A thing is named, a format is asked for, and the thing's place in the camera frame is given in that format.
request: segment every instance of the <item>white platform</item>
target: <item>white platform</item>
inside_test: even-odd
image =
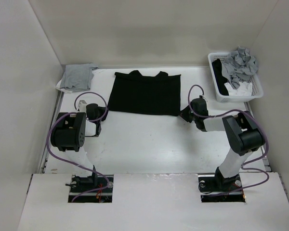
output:
[[[116,174],[113,203],[67,203],[70,174],[36,174],[18,231],[289,231],[277,173],[246,189],[246,203],[201,203],[196,174]],[[265,179],[241,173],[243,185]]]
[[[94,71],[92,91],[108,101],[114,83],[114,73],[129,73],[134,69],[100,69]],[[208,100],[210,115],[221,114],[230,109],[245,110],[244,103],[219,103],[215,99],[214,85],[207,67],[144,68],[143,75],[154,76],[159,71],[169,75],[181,74],[181,109],[187,106],[187,94],[193,84],[201,85]],[[192,97],[201,91],[193,90]],[[61,112],[72,112],[74,100],[80,93],[64,94]],[[104,103],[94,95],[81,99],[88,103]],[[138,115],[109,112],[102,123],[98,138],[86,138],[84,144],[88,158],[96,169],[104,174],[114,173],[209,173],[215,172],[225,159],[229,144],[225,132],[201,132],[196,125],[186,123],[180,117]],[[53,152],[66,158],[63,152]],[[248,160],[262,154],[254,153]],[[250,164],[265,170],[262,160]],[[49,156],[46,173],[75,173],[74,168]]]

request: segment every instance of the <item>black t-shirt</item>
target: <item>black t-shirt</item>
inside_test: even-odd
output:
[[[227,88],[225,87],[225,83],[228,82],[228,80],[222,76],[222,63],[220,59],[215,60],[212,62],[212,67],[218,87],[218,91],[221,95],[229,95]]]
[[[108,109],[147,115],[178,116],[180,113],[181,75],[160,72],[155,77],[142,76],[136,70],[115,73]]]

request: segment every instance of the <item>folded gray cloth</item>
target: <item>folded gray cloth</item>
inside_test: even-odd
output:
[[[240,87],[239,82],[249,81],[258,71],[258,61],[250,55],[247,48],[238,47],[222,61],[222,76],[228,79],[234,89]]]
[[[95,64],[66,65],[60,88],[71,91],[90,90],[93,79],[92,70],[98,68]]]

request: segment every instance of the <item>wire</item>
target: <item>wire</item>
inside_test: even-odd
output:
[[[101,202],[101,199],[102,199],[102,190],[100,189],[97,193],[96,193],[96,198],[98,199],[98,203],[100,203]]]
[[[80,96],[85,95],[85,94],[97,95],[97,96],[99,96],[99,97],[104,101],[104,103],[105,103],[105,111],[104,111],[104,114],[103,114],[101,117],[97,118],[97,119],[91,119],[91,120],[89,120],[89,121],[90,121],[90,122],[96,122],[96,121],[102,120],[102,119],[105,117],[105,115],[107,114],[108,108],[107,108],[106,100],[105,100],[100,94],[98,94],[98,93],[95,93],[95,92],[92,92],[92,91],[88,91],[88,92],[84,92],[84,93],[80,94],[79,96],[77,96],[76,99],[75,99],[75,101],[74,101],[74,108],[75,108],[75,110],[77,110],[77,107],[76,107],[76,101],[77,101],[77,99],[78,99]]]
[[[253,167],[244,168],[244,166],[247,165],[247,164],[253,163],[253,162],[257,161],[257,160],[261,160],[261,159],[264,158],[264,157],[268,154],[268,152],[269,152],[269,141],[268,141],[268,138],[267,138],[267,136],[266,136],[263,128],[261,127],[261,125],[260,125],[251,115],[249,115],[248,113],[246,113],[246,112],[244,112],[244,111],[242,111],[242,110],[239,110],[239,109],[232,109],[232,110],[229,110],[228,112],[225,112],[225,113],[222,113],[222,114],[219,114],[219,115],[212,115],[212,116],[210,116],[210,115],[209,115],[209,116],[198,115],[198,114],[193,110],[193,108],[192,108],[192,106],[191,106],[191,101],[190,101],[190,95],[191,95],[192,89],[193,89],[194,87],[199,87],[199,88],[202,90],[202,95],[204,95],[204,90],[203,90],[203,88],[202,88],[200,85],[195,84],[195,85],[193,85],[193,86],[191,87],[191,89],[189,90],[188,96],[187,96],[187,101],[188,101],[189,109],[193,112],[194,115],[196,115],[196,116],[198,116],[198,117],[202,117],[202,118],[215,118],[215,117],[225,116],[226,114],[229,114],[229,113],[231,113],[231,112],[239,112],[239,113],[242,113],[242,114],[244,114],[245,116],[247,116],[249,119],[251,119],[251,120],[257,125],[257,127],[258,127],[258,129],[259,129],[259,132],[261,133],[261,135],[262,135],[263,138],[264,138],[264,143],[265,143],[265,151],[264,151],[264,153],[263,153],[262,156],[257,157],[257,158],[252,159],[252,160],[249,160],[249,161],[243,163],[243,165],[242,165],[242,169],[243,169],[243,170],[256,170],[256,171],[259,171],[259,172],[263,172],[263,173],[266,175],[266,177],[267,177],[265,180],[263,180],[263,181],[261,181],[261,182],[259,182],[259,183],[256,183],[256,184],[249,185],[249,186],[240,187],[240,188],[235,189],[235,190],[232,190],[232,191],[230,191],[230,192],[214,194],[214,195],[211,195],[211,196],[227,195],[227,194],[229,194],[229,193],[234,193],[234,192],[237,192],[237,191],[241,191],[241,190],[243,190],[243,189],[255,187],[255,186],[261,185],[261,184],[263,184],[263,183],[266,183],[266,182],[269,180],[269,178],[270,178],[270,176],[269,176],[269,174],[268,174],[267,172],[265,172],[265,171],[263,171],[263,170],[261,170],[261,169],[258,169],[258,168],[253,168]]]
[[[236,185],[236,184],[234,184],[234,183],[232,183],[231,185],[233,185],[233,186],[235,186],[235,187],[237,187],[237,188],[240,188],[240,186],[238,186],[238,185]]]
[[[63,162],[67,162],[67,163],[69,163],[69,164],[75,165],[75,166],[77,166],[77,167],[79,167],[79,168],[81,168],[81,169],[84,169],[84,170],[93,172],[93,173],[95,173],[95,174],[97,174],[97,175],[100,175],[100,176],[102,176],[102,177],[105,178],[105,180],[107,181],[107,184],[106,184],[106,186],[104,186],[104,187],[87,190],[87,191],[85,191],[85,192],[82,192],[82,193],[76,195],[76,196],[72,199],[72,202],[74,202],[76,198],[78,198],[79,196],[81,196],[81,195],[83,195],[83,194],[85,194],[85,193],[90,193],[90,192],[93,192],[93,191],[98,191],[98,190],[106,189],[106,188],[108,188],[108,184],[109,184],[109,179],[108,179],[105,175],[103,175],[102,173],[97,172],[97,171],[95,171],[95,170],[93,170],[93,169],[89,169],[89,168],[83,167],[83,166],[81,166],[81,165],[79,165],[79,164],[77,164],[77,163],[75,163],[75,162],[73,162],[73,161],[69,161],[69,160],[63,159],[63,158],[61,158],[61,157],[58,157],[58,156],[56,156],[56,155],[51,151],[51,149],[50,149],[49,139],[50,139],[51,133],[53,132],[53,129],[54,129],[54,128],[57,126],[57,124],[58,124],[61,120],[63,120],[65,117],[70,116],[70,115],[75,115],[75,114],[77,114],[77,113],[76,113],[76,112],[66,113],[66,114],[64,114],[63,116],[61,116],[61,117],[52,125],[52,127],[50,128],[50,130],[49,130],[49,132],[48,132],[48,134],[47,134],[47,138],[46,138],[46,148],[47,148],[49,154],[50,154],[51,156],[53,156],[54,158],[56,158],[56,159],[58,159],[58,160],[61,160],[61,161],[63,161]]]
[[[202,192],[202,191],[201,191],[201,193],[202,193],[202,194],[210,194],[210,193],[212,193],[212,192]]]

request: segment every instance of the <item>laundry basket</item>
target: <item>laundry basket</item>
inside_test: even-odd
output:
[[[227,56],[227,54],[228,54],[227,52],[219,52],[219,53],[210,53],[208,55],[211,73],[212,73],[212,77],[213,77],[213,82],[214,82],[214,86],[215,86],[216,100],[218,102],[248,102],[252,99],[261,98],[263,96],[263,90],[262,90],[262,86],[260,84],[260,81],[258,79],[257,74],[255,74],[253,77],[250,78],[250,81],[252,82],[252,94],[251,94],[251,96],[229,96],[229,95],[221,95],[220,94],[218,87],[217,87],[212,62],[217,60],[217,59],[220,59],[221,61],[223,61],[225,59],[225,57]]]

